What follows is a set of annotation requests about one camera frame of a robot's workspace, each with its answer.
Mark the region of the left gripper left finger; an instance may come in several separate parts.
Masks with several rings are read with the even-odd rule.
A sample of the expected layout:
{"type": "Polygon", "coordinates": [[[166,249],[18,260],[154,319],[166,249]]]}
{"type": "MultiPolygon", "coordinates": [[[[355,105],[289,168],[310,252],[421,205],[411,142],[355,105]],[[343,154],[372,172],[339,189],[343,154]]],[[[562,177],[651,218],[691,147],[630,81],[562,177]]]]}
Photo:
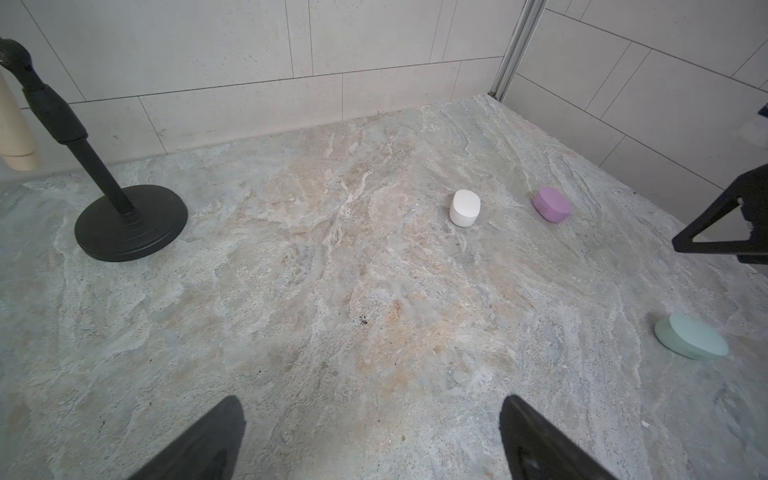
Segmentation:
{"type": "Polygon", "coordinates": [[[240,400],[229,395],[130,479],[232,479],[246,425],[240,400]]]}

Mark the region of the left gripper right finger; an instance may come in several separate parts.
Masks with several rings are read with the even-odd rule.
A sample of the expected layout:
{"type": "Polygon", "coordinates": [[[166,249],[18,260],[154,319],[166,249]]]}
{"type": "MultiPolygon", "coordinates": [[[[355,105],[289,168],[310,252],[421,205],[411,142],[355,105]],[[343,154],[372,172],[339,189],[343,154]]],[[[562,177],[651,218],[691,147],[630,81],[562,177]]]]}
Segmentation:
{"type": "Polygon", "coordinates": [[[615,479],[518,395],[504,399],[499,430],[512,479],[615,479]]]}

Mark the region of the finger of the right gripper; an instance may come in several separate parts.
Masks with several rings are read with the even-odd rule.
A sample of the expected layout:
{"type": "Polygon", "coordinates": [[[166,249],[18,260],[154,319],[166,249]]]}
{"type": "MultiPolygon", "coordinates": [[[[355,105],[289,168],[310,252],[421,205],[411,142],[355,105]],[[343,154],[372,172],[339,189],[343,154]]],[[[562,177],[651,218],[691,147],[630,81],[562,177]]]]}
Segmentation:
{"type": "Polygon", "coordinates": [[[733,255],[742,264],[767,263],[767,167],[738,176],[672,239],[679,253],[733,255]]]}

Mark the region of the mint green earbud case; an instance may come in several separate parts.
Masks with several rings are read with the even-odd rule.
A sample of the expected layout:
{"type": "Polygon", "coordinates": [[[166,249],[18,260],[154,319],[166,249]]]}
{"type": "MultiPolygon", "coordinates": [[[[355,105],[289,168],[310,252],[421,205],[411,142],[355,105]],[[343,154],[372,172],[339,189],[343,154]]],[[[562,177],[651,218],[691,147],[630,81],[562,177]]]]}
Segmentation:
{"type": "Polygon", "coordinates": [[[663,346],[689,359],[716,359],[729,353],[725,338],[714,327],[688,315],[670,314],[655,323],[653,332],[663,346]]]}

